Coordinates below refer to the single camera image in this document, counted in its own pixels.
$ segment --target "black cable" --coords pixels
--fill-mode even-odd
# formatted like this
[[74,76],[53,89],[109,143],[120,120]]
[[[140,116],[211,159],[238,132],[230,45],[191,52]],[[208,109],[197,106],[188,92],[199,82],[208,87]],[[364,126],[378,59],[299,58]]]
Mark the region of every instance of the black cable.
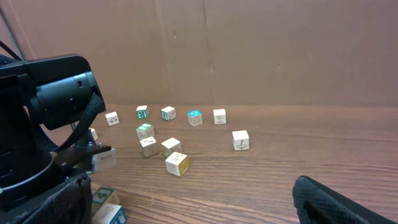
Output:
[[2,47],[7,53],[9,53],[16,60],[22,60],[17,54],[15,54],[5,43],[0,40],[0,47]]

